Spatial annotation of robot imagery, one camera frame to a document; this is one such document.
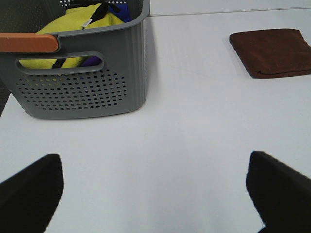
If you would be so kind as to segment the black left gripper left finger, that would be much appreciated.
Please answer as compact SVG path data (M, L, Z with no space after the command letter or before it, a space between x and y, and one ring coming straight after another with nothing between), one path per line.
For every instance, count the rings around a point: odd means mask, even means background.
M47 154L0 184L0 231L43 233L64 190L59 154Z

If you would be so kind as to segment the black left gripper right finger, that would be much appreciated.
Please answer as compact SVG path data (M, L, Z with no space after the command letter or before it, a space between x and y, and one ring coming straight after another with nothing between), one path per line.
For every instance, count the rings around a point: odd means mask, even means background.
M263 151L250 155L246 189L262 233L311 231L311 180Z

